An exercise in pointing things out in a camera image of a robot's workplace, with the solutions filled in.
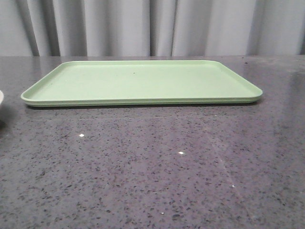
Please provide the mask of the grey pleated curtain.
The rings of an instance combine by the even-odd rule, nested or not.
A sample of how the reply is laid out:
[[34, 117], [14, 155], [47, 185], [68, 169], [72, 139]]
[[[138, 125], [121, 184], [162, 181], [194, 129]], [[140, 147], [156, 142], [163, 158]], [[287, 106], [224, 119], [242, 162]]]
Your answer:
[[3, 0], [1, 56], [304, 54], [302, 0]]

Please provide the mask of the light green plastic tray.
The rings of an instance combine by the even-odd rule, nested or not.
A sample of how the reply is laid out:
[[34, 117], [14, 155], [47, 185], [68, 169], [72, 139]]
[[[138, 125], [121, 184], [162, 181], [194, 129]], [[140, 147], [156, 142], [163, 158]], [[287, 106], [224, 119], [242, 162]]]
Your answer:
[[34, 107], [247, 104], [263, 92], [209, 60], [71, 61], [21, 94]]

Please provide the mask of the pale pink round plate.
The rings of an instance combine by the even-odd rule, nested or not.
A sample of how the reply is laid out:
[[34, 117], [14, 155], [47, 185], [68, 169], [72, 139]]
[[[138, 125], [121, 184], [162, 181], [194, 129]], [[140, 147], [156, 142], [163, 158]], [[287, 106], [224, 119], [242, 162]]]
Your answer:
[[2, 105], [3, 103], [3, 100], [4, 100], [4, 94], [2, 91], [0, 91], [0, 106]]

